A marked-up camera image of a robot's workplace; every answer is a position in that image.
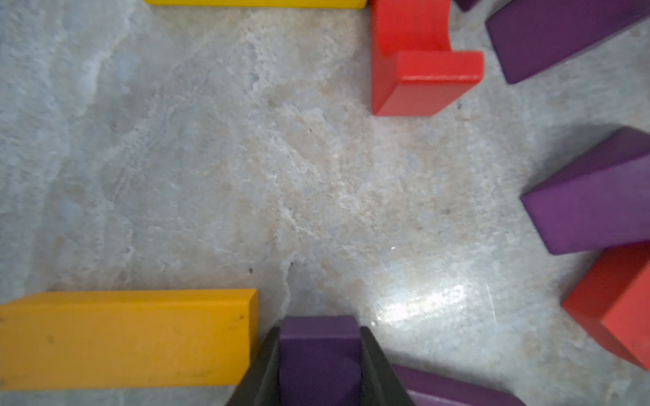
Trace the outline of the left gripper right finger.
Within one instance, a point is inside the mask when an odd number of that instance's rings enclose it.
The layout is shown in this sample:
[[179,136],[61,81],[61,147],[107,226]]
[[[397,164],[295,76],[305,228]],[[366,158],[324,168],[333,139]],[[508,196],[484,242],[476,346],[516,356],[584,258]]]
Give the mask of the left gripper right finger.
[[362,405],[415,406],[370,328],[361,327]]

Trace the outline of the purple small brick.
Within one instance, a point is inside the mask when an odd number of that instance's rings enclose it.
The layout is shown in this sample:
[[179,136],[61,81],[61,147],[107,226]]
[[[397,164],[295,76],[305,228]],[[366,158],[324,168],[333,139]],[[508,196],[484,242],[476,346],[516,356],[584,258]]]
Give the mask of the purple small brick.
[[362,338],[353,316],[284,319],[279,335],[282,405],[359,405]]

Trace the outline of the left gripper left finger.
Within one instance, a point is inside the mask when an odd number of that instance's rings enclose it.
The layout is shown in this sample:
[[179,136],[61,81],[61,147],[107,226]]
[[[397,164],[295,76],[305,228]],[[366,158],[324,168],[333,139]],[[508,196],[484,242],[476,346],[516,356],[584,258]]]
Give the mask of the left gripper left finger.
[[279,334],[279,326],[268,332],[257,358],[248,368],[226,406],[280,405]]

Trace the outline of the purple long brick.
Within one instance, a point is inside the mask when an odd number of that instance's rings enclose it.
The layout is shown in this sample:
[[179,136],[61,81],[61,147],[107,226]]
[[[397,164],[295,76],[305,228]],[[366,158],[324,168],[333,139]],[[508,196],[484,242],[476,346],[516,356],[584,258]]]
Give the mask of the purple long brick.
[[525,406],[518,397],[432,373],[393,365],[416,405],[423,406]]

